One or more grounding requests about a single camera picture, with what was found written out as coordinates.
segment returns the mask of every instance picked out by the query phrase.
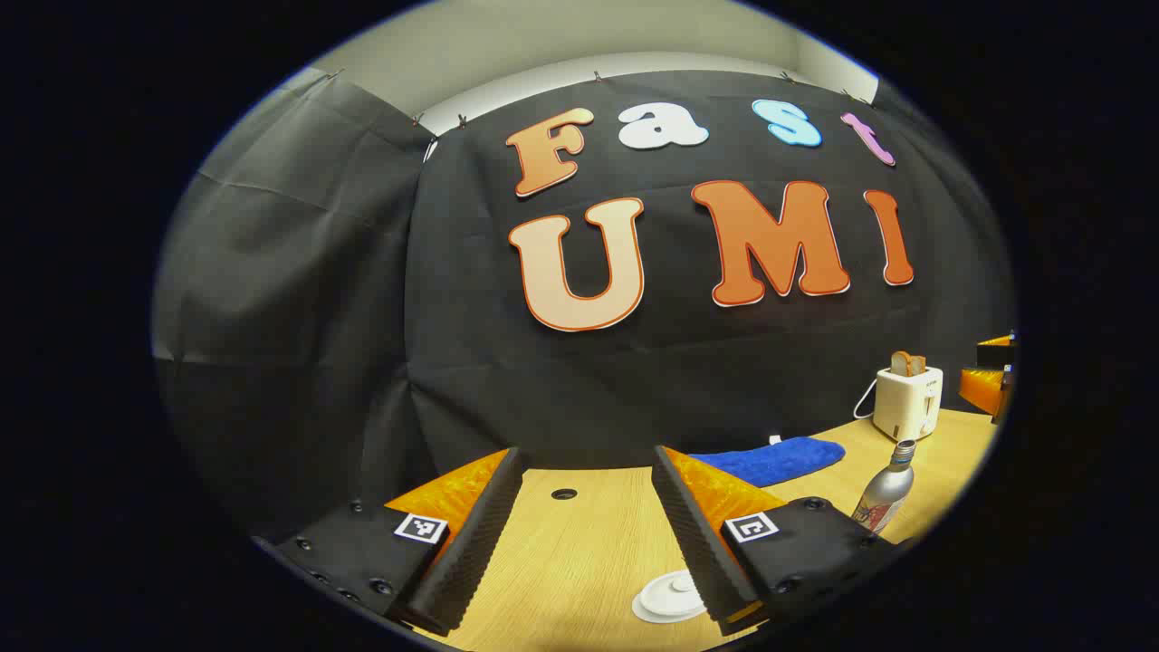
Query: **pink letter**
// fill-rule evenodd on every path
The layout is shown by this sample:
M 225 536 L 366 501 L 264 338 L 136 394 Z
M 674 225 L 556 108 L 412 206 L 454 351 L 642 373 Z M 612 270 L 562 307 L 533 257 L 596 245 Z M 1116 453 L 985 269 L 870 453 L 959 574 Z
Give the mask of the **pink letter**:
M 869 147 L 869 151 L 873 152 L 875 156 L 881 159 L 881 162 L 889 166 L 894 164 L 894 154 L 890 154 L 885 149 L 881 148 L 881 145 L 877 144 L 877 139 L 874 138 L 873 129 L 870 129 L 868 124 L 858 119 L 858 117 L 853 113 L 843 115 L 841 122 L 852 126 L 853 131 L 858 132 L 858 135 L 861 137 L 861 141 L 866 144 L 866 147 Z

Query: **orange letter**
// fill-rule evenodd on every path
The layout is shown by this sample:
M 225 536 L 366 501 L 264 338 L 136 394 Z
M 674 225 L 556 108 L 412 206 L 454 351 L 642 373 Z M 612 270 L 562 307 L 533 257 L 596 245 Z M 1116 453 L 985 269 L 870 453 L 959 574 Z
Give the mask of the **orange letter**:
M 611 199 L 588 208 L 584 219 L 604 232 L 607 288 L 595 296 L 571 293 L 563 271 L 563 234 L 571 222 L 562 214 L 516 226 L 508 241 L 519 249 L 523 292 L 535 318 L 556 331 L 606 329 L 640 305 L 644 265 L 636 241 L 636 215 L 644 204 L 635 197 Z
M 905 255 L 905 240 L 902 239 L 902 226 L 897 222 L 897 199 L 881 190 L 866 190 L 863 196 L 877 215 L 881 242 L 885 247 L 885 266 L 881 270 L 881 276 L 890 285 L 905 285 L 913 280 L 913 266 Z
M 571 109 L 512 133 L 506 145 L 515 145 L 523 168 L 523 180 L 516 183 L 515 193 L 530 197 L 575 174 L 580 166 L 575 161 L 561 161 L 559 151 L 567 149 L 569 154 L 583 151 L 583 133 L 573 124 L 588 124 L 596 116 L 588 109 Z M 556 127 L 560 132 L 553 137 L 552 130 Z
M 765 296 L 764 283 L 752 274 L 750 251 L 782 296 L 793 287 L 797 251 L 804 257 L 797 280 L 802 292 L 836 294 L 850 288 L 829 222 L 829 192 L 821 185 L 809 181 L 785 185 L 780 221 L 736 181 L 701 183 L 692 189 L 692 198 L 708 206 L 716 226 L 721 281 L 713 288 L 713 300 L 717 305 L 746 305 Z

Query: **wooden table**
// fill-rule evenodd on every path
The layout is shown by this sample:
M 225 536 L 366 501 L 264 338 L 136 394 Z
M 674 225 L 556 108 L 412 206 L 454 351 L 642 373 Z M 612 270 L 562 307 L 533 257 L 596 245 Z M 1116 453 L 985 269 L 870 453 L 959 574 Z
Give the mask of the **wooden table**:
M 882 536 L 896 543 L 933 526 L 970 482 L 993 437 L 989 416 L 942 410 L 936 431 L 918 442 L 913 490 Z M 848 514 L 889 463 L 895 442 L 869 419 L 814 438 L 840 444 L 845 457 L 765 491 L 783 500 L 819 496 Z M 578 495 L 551 498 L 563 488 Z M 474 652 L 692 652 L 755 629 L 723 637 L 708 614 L 651 624 L 632 613 L 632 599 L 648 581 L 686 567 L 650 468 L 530 469 L 462 624 L 446 638 L 415 631 Z

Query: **silver bottle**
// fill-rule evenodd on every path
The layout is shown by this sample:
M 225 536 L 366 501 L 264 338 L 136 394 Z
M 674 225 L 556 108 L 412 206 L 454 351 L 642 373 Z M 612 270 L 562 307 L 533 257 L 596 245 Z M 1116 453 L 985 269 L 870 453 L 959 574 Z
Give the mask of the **silver bottle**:
M 853 520 L 865 526 L 867 530 L 880 534 L 902 508 L 910 488 L 913 486 L 913 468 L 910 467 L 910 461 L 913 460 L 913 452 L 917 448 L 917 442 L 913 440 L 897 442 L 889 467 L 869 481 L 858 508 L 853 511 Z

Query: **white toaster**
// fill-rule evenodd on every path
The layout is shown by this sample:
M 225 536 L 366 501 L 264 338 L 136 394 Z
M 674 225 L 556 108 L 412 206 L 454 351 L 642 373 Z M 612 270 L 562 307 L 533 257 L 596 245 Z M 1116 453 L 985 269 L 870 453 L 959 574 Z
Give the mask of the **white toaster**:
M 941 369 L 926 367 L 917 376 L 877 373 L 873 424 L 895 441 L 920 440 L 938 427 L 941 408 Z

